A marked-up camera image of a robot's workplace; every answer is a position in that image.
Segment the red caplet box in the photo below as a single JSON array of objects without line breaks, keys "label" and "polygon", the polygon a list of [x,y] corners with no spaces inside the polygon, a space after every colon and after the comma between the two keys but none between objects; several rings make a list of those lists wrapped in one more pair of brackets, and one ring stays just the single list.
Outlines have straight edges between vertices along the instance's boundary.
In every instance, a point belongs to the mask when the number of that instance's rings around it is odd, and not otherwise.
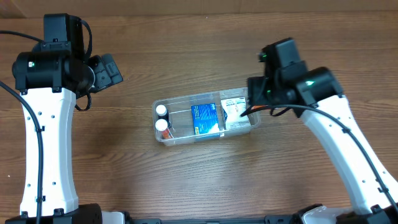
[{"label": "red caplet box", "polygon": [[259,108],[264,108],[264,107],[266,107],[266,106],[267,106],[267,105],[252,106],[251,109],[252,109],[252,110],[256,110],[256,109],[259,109]]}]

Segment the white bandage box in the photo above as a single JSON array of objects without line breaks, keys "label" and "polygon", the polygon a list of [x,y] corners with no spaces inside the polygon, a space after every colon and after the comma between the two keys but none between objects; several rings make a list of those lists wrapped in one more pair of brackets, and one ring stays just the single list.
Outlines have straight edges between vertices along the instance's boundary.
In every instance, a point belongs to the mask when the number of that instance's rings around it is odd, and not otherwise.
[{"label": "white bandage box", "polygon": [[247,116],[241,116],[246,110],[245,97],[221,100],[225,129],[241,129],[251,125]]}]

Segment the orange bottle white cap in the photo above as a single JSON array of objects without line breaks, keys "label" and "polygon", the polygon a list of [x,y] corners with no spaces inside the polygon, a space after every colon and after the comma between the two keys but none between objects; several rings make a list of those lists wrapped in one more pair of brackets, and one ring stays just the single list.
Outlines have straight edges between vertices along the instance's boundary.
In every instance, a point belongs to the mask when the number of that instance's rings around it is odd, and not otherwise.
[{"label": "orange bottle white cap", "polygon": [[170,132],[169,124],[168,124],[167,120],[158,119],[155,122],[155,128],[162,135],[163,139],[172,139],[173,138],[172,133]]}]

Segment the blue lozenge box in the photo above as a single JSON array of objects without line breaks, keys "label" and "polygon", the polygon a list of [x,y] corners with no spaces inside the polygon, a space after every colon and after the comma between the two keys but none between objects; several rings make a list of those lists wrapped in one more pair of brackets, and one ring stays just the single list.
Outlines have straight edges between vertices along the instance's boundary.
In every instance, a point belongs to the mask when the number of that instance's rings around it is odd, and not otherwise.
[{"label": "blue lozenge box", "polygon": [[215,103],[193,105],[191,111],[195,135],[212,134],[220,131]]}]

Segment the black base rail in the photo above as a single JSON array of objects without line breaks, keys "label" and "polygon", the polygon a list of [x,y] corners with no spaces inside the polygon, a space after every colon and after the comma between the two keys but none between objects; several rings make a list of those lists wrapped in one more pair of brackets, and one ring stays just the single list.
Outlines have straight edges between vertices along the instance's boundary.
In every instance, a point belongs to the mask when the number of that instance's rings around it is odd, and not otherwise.
[{"label": "black base rail", "polygon": [[78,223],[132,223],[132,224],[294,224],[294,223],[336,223],[339,215],[348,213],[347,208],[328,208],[314,204],[291,215],[266,215],[263,218],[221,218],[221,219],[187,219],[161,220],[159,218],[133,219],[127,212],[102,212],[97,209],[94,214]]}]

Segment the clear plastic container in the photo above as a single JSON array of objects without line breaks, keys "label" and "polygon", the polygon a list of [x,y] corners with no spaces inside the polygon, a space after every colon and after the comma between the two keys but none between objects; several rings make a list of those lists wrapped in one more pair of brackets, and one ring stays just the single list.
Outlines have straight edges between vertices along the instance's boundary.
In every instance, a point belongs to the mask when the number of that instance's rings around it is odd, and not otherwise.
[{"label": "clear plastic container", "polygon": [[[221,100],[229,98],[245,97],[246,109],[248,108],[248,89],[235,88],[229,90],[213,91],[200,93],[197,95],[186,95],[176,98],[167,98],[157,100],[152,104],[152,117],[155,131],[155,138],[158,142],[166,146],[178,144],[188,144],[196,141],[204,141],[208,139],[219,139],[240,134],[249,133],[252,129],[260,125],[261,119],[259,113],[249,114],[247,117],[251,123],[250,126],[241,129],[225,129],[223,110],[221,108]],[[219,120],[220,131],[212,134],[195,135],[193,132],[193,118],[191,106],[215,103]],[[159,119],[155,108],[157,105],[165,105],[169,111],[169,129],[172,133],[172,139],[163,139],[162,135],[156,130],[155,122]]]}]

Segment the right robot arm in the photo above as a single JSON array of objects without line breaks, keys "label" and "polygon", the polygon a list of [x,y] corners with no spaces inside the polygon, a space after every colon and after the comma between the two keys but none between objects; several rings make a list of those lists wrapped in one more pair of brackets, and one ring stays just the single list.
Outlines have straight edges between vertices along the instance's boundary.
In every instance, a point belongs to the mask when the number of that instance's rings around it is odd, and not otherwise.
[{"label": "right robot arm", "polygon": [[350,208],[314,204],[291,223],[397,223],[397,181],[383,166],[357,125],[343,88],[326,67],[309,70],[295,41],[265,46],[261,77],[248,78],[249,107],[243,116],[292,110],[317,137],[342,179]]}]

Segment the black bottle white cap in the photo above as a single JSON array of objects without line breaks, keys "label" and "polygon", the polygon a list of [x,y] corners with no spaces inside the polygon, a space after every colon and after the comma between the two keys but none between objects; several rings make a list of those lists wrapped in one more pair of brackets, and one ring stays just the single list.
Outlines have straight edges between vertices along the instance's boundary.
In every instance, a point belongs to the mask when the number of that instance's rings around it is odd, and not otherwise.
[{"label": "black bottle white cap", "polygon": [[164,119],[169,122],[169,111],[165,105],[157,105],[155,112],[159,119]]}]

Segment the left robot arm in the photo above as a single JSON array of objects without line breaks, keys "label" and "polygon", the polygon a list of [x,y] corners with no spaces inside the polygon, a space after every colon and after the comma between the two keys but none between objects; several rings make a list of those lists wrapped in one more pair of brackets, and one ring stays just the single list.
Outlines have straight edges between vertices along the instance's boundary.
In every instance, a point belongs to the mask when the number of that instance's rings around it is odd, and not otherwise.
[{"label": "left robot arm", "polygon": [[44,16],[44,38],[12,66],[25,119],[25,187],[10,223],[127,223],[124,212],[82,205],[72,172],[72,120],[77,99],[121,83],[110,54],[92,55],[89,25],[77,16]]}]

